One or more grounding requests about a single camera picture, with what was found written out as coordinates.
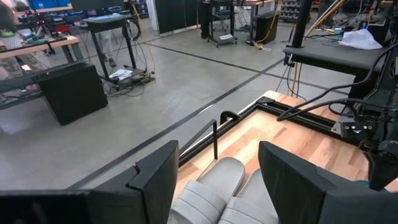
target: wooden platform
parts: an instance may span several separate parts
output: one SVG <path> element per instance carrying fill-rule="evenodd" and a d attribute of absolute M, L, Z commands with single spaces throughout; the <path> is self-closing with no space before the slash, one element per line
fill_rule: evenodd
<path fill-rule="evenodd" d="M 302 102 L 274 91 L 268 91 L 264 96 L 290 106 Z M 312 113 L 334 120 L 338 118 L 327 108 L 319 108 Z M 261 110 L 254 111 L 218 139 L 219 159 L 235 157 L 243 162 L 247 179 L 259 168 L 259 141 L 269 141 L 349 180 L 364 180 L 367 177 L 368 162 L 355 146 L 290 121 L 277 122 L 275 116 Z M 178 196 L 189 180 L 196 180 L 215 163 L 213 146 L 210 145 L 178 170 L 174 197 Z M 387 188 L 398 191 L 398 179 Z"/>
<path fill-rule="evenodd" d="M 79 39 L 77 37 L 68 35 L 68 36 L 66 36 L 66 38 L 67 38 L 66 40 L 61 40 L 61 41 L 56 41 L 56 42 L 51 42 L 51 41 L 54 41 L 55 39 L 49 39 L 51 47 L 57 48 L 57 47 L 65 46 L 65 45 L 79 43 Z M 1 40 L 0 40 L 0 46 L 4 46 L 4 44 Z M 10 52 L 1 52 L 0 51 L 0 59 L 14 57 L 14 56 L 18 56 L 18 55 L 30 54 L 30 53 L 34 53 L 34 52 L 40 52 L 42 50 L 48 50 L 48 49 L 49 49 L 49 46 L 47 44 L 42 44 L 42 45 L 35 45 L 35 46 L 27 47 L 24 49 L 13 50 Z"/>

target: black post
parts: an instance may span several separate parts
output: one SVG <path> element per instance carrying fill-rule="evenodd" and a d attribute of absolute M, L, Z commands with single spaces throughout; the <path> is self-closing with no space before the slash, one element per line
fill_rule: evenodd
<path fill-rule="evenodd" d="M 129 32 L 127 31 L 127 22 L 124 23 L 124 26 L 122 28 L 122 33 L 123 33 L 124 38 L 127 41 L 127 49 L 129 50 L 129 55 L 130 55 L 130 59 L 131 59 L 131 65 L 132 65 L 133 68 L 137 68 L 136 59 L 134 58 L 134 54 L 132 52 L 131 39 L 129 37 Z"/>
<path fill-rule="evenodd" d="M 106 65 L 104 62 L 104 55 L 102 54 L 100 45 L 98 43 L 97 37 L 95 36 L 95 32 L 90 31 L 91 33 L 91 37 L 93 38 L 93 42 L 94 42 L 94 46 L 95 46 L 95 50 L 97 51 L 98 54 L 98 58 L 99 58 L 99 62 L 101 64 L 102 70 L 104 71 L 104 76 L 106 80 L 109 80 L 109 73 L 108 70 L 106 69 Z"/>
<path fill-rule="evenodd" d="M 308 15 L 310 14 L 312 0 L 301 0 L 300 11 L 298 13 L 296 30 L 294 32 L 292 46 L 301 47 L 305 34 L 305 27 L 308 22 Z"/>

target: black table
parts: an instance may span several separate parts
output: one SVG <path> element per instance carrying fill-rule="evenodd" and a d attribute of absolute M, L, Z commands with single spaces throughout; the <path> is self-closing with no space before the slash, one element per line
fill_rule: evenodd
<path fill-rule="evenodd" d="M 286 47 L 283 52 L 291 55 L 294 62 L 355 75 L 354 82 L 363 80 L 374 61 L 387 49 L 361 50 L 328 39 L 307 39 L 303 45 L 302 48 Z M 374 87 L 383 63 L 384 58 L 377 63 L 372 79 L 364 85 L 352 87 L 349 97 L 365 97 L 368 90 Z"/>
<path fill-rule="evenodd" d="M 238 43 L 238 39 L 236 37 L 233 37 L 232 39 L 226 39 L 226 40 L 221 40 L 221 39 L 215 39 L 214 38 L 214 33 L 213 33 L 213 21 L 214 16 L 212 15 L 212 8 L 213 7 L 220 7 L 220 6 L 226 6 L 229 7 L 230 10 L 230 15 L 229 19 L 231 21 L 230 24 L 230 34 L 233 36 L 234 35 L 234 23 L 235 23 L 235 11 L 234 11 L 234 2 L 233 0 L 210 0 L 210 1 L 203 1 L 199 0 L 201 4 L 201 35 L 202 38 L 207 38 L 207 41 L 212 41 L 216 43 L 216 47 L 218 47 L 219 42 L 224 42 L 224 41 L 229 41 L 233 40 L 235 44 Z"/>

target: black box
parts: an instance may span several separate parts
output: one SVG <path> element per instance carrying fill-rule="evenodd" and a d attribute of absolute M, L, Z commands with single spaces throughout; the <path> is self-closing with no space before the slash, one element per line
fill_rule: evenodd
<path fill-rule="evenodd" d="M 55 119 L 66 125 L 108 104 L 94 65 L 75 62 L 41 71 L 37 83 Z"/>
<path fill-rule="evenodd" d="M 262 40 L 268 33 L 268 30 L 271 27 L 272 20 L 274 19 L 275 11 L 267 12 L 262 15 L 258 15 L 256 20 L 256 41 Z M 278 18 L 279 15 L 276 15 L 274 25 L 272 26 L 271 33 L 268 35 L 267 39 L 262 41 L 262 44 L 269 43 L 276 38 L 276 32 L 278 27 Z"/>

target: gray concrete floor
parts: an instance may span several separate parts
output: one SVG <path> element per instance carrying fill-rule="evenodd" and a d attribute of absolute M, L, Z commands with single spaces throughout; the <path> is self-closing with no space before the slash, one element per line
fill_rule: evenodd
<path fill-rule="evenodd" d="M 238 34 L 238 45 L 216 48 L 200 38 L 199 30 L 158 36 L 149 24 L 144 20 L 149 46 L 142 44 L 142 37 L 138 42 L 149 70 L 153 65 L 148 48 L 153 53 L 156 82 L 131 93 L 144 91 L 141 96 L 112 98 L 106 108 L 67 126 L 58 125 L 42 99 L 0 111 L 0 189 L 65 189 L 108 165 L 105 172 L 79 186 L 95 187 L 171 139 L 184 145 L 222 111 L 238 112 L 267 90 L 275 90 L 285 70 L 282 49 L 290 24 L 280 23 L 276 40 L 266 46 L 272 49 L 269 52 L 246 45 L 243 34 Z M 120 44 L 120 30 L 114 33 L 114 41 Z M 84 41 L 87 33 L 76 35 Z M 86 44 L 90 62 L 101 71 L 90 36 Z M 113 44 L 118 68 L 129 64 L 125 44 L 121 43 L 120 50 Z M 80 47 L 87 57 L 85 45 Z M 144 56 L 136 47 L 137 66 L 144 68 L 145 63 L 138 59 L 144 61 Z M 66 63 L 60 49 L 53 57 L 42 53 L 36 57 L 47 67 Z M 353 78 L 303 65 L 299 95 L 310 99 L 325 88 L 351 83 Z M 286 79 L 278 91 L 287 93 Z M 347 92 L 330 93 L 319 102 L 344 98 Z M 142 149 L 109 166 L 137 146 Z"/>

